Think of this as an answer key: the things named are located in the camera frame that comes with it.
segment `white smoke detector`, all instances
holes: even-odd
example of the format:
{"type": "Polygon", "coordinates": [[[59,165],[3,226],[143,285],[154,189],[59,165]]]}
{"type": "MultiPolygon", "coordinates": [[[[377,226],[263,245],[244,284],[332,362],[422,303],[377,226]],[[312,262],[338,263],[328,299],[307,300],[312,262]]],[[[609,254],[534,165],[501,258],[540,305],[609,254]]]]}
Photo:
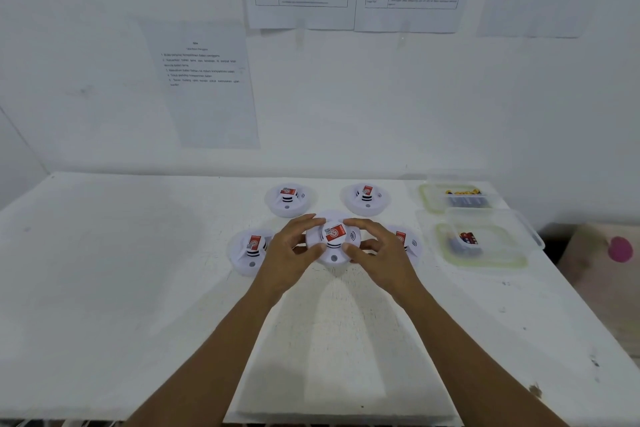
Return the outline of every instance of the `white smoke detector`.
{"type": "Polygon", "coordinates": [[[409,256],[411,264],[414,268],[417,267],[420,263],[422,251],[424,250],[424,247],[422,246],[418,235],[416,235],[413,230],[406,227],[391,225],[385,228],[396,235],[396,238],[398,238],[403,243],[404,251],[409,256]]]}
{"type": "Polygon", "coordinates": [[[227,246],[227,256],[241,275],[254,277],[274,233],[267,229],[248,229],[236,234],[227,246]]]}
{"type": "Polygon", "coordinates": [[[295,218],[304,214],[311,206],[308,189],[294,182],[269,189],[264,202],[273,214],[281,218],[295,218]]]}
{"type": "Polygon", "coordinates": [[[347,209],[360,216],[382,213],[391,200],[387,191],[367,182],[345,187],[340,196],[347,209]]]}
{"type": "Polygon", "coordinates": [[[316,218],[326,218],[326,223],[307,231],[307,247],[316,243],[326,244],[326,250],[318,261],[327,267],[336,267],[347,263],[350,258],[342,251],[343,243],[360,246],[360,229],[348,227],[342,220],[350,218],[341,211],[323,211],[316,214],[316,218]]]}

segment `white wall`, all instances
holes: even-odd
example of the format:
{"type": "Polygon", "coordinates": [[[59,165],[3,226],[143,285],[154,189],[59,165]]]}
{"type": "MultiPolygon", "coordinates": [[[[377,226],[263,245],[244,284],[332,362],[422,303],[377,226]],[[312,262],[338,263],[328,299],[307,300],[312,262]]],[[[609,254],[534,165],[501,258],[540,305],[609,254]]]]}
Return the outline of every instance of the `white wall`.
{"type": "Polygon", "coordinates": [[[251,31],[257,151],[180,148],[135,22],[242,19],[243,0],[1,1],[0,96],[50,170],[485,167],[539,228],[640,214],[639,0],[601,0],[576,40],[478,38],[484,0],[459,33],[401,47],[397,34],[306,31],[300,47],[294,31],[251,31]]]}
{"type": "Polygon", "coordinates": [[[35,154],[0,111],[0,209],[46,176],[35,154]]]}

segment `white table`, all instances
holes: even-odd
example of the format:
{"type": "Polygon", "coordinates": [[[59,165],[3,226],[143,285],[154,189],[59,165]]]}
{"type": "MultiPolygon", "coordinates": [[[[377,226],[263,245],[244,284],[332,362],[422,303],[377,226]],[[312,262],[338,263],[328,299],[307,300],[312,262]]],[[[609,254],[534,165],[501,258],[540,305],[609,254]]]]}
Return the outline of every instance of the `white table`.
{"type": "MultiPolygon", "coordinates": [[[[5,208],[0,417],[130,415],[248,288],[225,247],[239,230],[284,224],[263,202],[280,181],[56,173],[5,208]]],[[[344,209],[340,189],[355,182],[294,181],[315,190],[312,211],[344,209]]],[[[419,231],[405,183],[376,183],[392,195],[378,219],[419,231]]],[[[564,419],[640,423],[640,371],[543,252],[521,271],[478,273],[427,250],[419,274],[564,419]]],[[[404,311],[358,266],[316,263],[269,314],[226,420],[338,415],[460,424],[404,311]]]]}

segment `plastic container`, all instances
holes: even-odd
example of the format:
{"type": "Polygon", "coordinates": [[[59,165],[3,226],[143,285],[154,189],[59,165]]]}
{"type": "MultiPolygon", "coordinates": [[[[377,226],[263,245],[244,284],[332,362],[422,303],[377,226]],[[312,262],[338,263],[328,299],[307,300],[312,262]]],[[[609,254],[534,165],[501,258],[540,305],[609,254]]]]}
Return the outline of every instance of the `plastic container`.
{"type": "Polygon", "coordinates": [[[523,268],[545,243],[522,214],[512,209],[448,208],[431,240],[444,259],[470,267],[523,268]]]}
{"type": "Polygon", "coordinates": [[[418,184],[417,192],[424,208],[438,214],[449,208],[493,208],[500,200],[496,192],[455,179],[429,178],[418,184]]]}

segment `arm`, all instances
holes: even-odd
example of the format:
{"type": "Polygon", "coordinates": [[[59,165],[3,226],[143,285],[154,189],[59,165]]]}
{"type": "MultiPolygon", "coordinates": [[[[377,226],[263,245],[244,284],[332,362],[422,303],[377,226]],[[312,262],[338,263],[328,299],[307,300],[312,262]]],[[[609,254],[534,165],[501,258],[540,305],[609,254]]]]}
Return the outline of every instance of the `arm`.
{"type": "Polygon", "coordinates": [[[411,318],[453,403],[468,427],[567,427],[489,356],[422,286],[403,245],[372,220],[344,220],[377,239],[343,245],[411,318]],[[372,250],[376,255],[363,252],[372,250]]]}
{"type": "Polygon", "coordinates": [[[304,231],[325,221],[313,217],[294,218],[273,237],[248,292],[193,356],[133,413],[125,427],[222,423],[264,319],[324,252],[324,244],[309,250],[296,247],[304,243],[304,231]]]}

